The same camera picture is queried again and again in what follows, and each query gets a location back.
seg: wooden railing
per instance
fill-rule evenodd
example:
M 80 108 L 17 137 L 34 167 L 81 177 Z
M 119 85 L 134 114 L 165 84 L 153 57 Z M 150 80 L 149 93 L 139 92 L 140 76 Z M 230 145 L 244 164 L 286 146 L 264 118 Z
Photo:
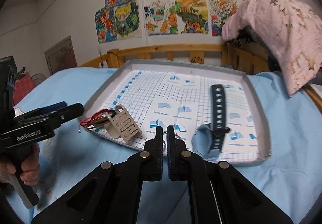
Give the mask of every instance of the wooden railing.
M 190 62 L 204 64 L 204 52 L 221 52 L 221 66 L 231 64 L 234 69 L 241 70 L 247 74 L 268 71 L 267 61 L 249 53 L 245 50 L 235 48 L 232 44 L 167 44 L 155 45 L 127 50 L 113 49 L 106 54 L 90 60 L 80 67 L 99 68 L 101 62 L 106 61 L 109 68 L 119 68 L 125 62 L 124 57 L 137 55 L 138 59 L 152 59 L 151 54 L 155 52 L 166 52 L 167 59 L 173 60 L 173 52 L 189 51 Z

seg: bed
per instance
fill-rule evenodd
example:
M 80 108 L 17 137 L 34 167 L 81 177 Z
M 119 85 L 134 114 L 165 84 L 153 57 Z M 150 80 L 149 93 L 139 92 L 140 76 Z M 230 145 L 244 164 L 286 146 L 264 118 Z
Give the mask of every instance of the bed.
M 29 111 L 60 101 L 85 104 L 115 72 L 115 68 L 122 65 L 124 56 L 137 54 L 139 59 L 151 59 L 151 53 L 161 51 L 166 52 L 168 59 L 172 60 L 173 51 L 176 50 L 190 51 L 191 61 L 201 64 L 204 63 L 204 51 L 220 51 L 222 65 L 232 64 L 233 68 L 247 74 L 261 72 L 249 76 L 249 79 L 268 119 L 272 157 L 258 166 L 237 169 L 290 216 L 294 223 L 300 223 L 322 190 L 322 169 L 319 166 L 322 159 L 321 107 L 312 101 L 305 90 L 300 90 L 290 98 L 281 73 L 266 72 L 268 66 L 264 57 L 250 51 L 230 44 L 179 44 L 112 50 L 85 63 L 83 67 L 54 74 L 28 94 L 18 107 Z M 97 69 L 103 61 L 107 61 L 109 69 Z M 55 133 L 54 138 L 40 143 L 38 206 L 27 210 L 14 191 L 7 191 L 9 203 L 25 223 L 30 223 L 36 214 L 101 162 L 119 163 L 136 152 L 87 131 L 79 133 L 76 120 L 63 124 Z M 310 222 L 308 216 L 302 223 Z M 170 182 L 166 176 L 162 182 L 144 183 L 137 223 L 190 223 L 185 183 Z

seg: wooden bed frame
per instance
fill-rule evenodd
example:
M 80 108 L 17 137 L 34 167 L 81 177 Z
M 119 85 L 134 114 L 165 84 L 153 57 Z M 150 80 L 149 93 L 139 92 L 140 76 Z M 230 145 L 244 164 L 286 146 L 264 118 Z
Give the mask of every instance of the wooden bed frame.
M 250 75 L 269 71 L 267 65 L 267 52 L 256 43 L 246 43 L 236 48 L 231 43 L 224 44 L 167 44 L 154 45 L 127 50 L 113 49 L 106 54 L 90 60 L 79 67 L 99 68 L 100 63 L 106 61 L 109 68 L 119 68 L 125 63 L 124 57 L 137 55 L 138 59 L 152 59 L 151 54 L 166 52 L 167 59 L 173 60 L 173 52 L 189 51 L 190 62 L 204 64 L 204 52 L 221 52 L 221 66 L 231 64 L 234 70 L 244 71 Z M 306 85 L 303 89 L 322 113 L 322 99 L 310 87 Z

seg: metal pivot screw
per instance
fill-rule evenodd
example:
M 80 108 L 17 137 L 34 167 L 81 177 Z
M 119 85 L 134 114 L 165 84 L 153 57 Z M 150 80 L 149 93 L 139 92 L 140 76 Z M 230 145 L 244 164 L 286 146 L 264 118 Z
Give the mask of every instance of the metal pivot screw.
M 183 151 L 183 152 L 181 152 L 181 155 L 184 156 L 185 158 L 187 158 L 187 157 L 191 156 L 191 152 L 190 151 Z
M 112 164 L 108 161 L 105 161 L 101 164 L 102 169 L 109 169 L 112 166 Z
M 219 166 L 222 169 L 227 169 L 229 167 L 229 164 L 226 161 L 222 161 L 222 162 L 219 163 Z
M 148 156 L 150 156 L 150 153 L 148 151 L 142 151 L 142 152 L 140 152 L 140 157 L 147 158 Z

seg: black silicone strap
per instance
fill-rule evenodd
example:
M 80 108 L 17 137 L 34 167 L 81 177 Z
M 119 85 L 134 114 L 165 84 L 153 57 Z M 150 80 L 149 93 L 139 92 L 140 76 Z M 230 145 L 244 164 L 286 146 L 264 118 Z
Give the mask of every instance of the black silicone strap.
M 225 134 L 230 131 L 226 128 L 226 96 L 221 84 L 210 87 L 212 119 L 210 131 L 212 133 L 212 143 L 210 150 L 221 150 Z

